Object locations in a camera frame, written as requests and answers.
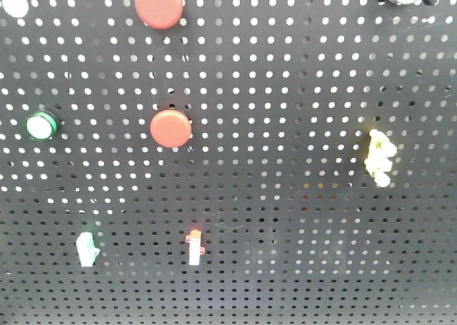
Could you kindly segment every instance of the button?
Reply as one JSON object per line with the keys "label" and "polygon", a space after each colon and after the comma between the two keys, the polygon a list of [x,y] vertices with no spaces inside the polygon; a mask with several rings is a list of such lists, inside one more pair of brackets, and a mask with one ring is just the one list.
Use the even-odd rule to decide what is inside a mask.
{"label": "button", "polygon": [[27,133],[40,141],[50,139],[59,129],[59,120],[51,112],[35,111],[26,118],[25,128]]}
{"label": "button", "polygon": [[136,13],[154,29],[169,29],[183,13],[183,0],[135,0]]}
{"label": "button", "polygon": [[167,109],[156,114],[151,120],[151,134],[155,141],[166,148],[183,146],[192,133],[187,116],[175,109]]}

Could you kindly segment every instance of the perforated metal panel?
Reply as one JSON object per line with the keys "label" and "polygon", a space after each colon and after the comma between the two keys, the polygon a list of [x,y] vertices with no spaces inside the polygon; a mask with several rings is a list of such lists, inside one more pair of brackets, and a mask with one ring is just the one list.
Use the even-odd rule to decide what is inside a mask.
{"label": "perforated metal panel", "polygon": [[[454,324],[457,0],[186,0],[167,31],[133,2],[0,9],[1,323]],[[180,149],[149,134],[169,105]]]}

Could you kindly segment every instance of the red push button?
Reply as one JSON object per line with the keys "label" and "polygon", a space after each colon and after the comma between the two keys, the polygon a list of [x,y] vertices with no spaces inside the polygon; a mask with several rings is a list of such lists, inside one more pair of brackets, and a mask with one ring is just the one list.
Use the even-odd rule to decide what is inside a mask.
{"label": "red push button", "polygon": [[183,0],[135,0],[136,13],[154,29],[168,29],[183,13]]}
{"label": "red push button", "polygon": [[167,109],[156,114],[151,120],[151,134],[161,146],[176,148],[183,146],[192,133],[187,116],[175,109]]}

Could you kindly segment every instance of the hole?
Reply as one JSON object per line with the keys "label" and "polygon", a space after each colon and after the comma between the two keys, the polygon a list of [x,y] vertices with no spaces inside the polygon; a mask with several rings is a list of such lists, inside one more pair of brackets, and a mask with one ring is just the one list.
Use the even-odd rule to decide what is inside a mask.
{"label": "hole", "polygon": [[29,12],[27,0],[1,0],[1,4],[5,12],[14,18],[24,18]]}

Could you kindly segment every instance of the green indicator light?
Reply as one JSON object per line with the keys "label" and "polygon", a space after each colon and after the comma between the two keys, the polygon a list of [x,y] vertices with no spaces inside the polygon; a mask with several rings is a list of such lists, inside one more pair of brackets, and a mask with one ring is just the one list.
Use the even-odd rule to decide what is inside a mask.
{"label": "green indicator light", "polygon": [[35,111],[27,117],[25,128],[32,138],[44,141],[57,133],[59,120],[51,112]]}

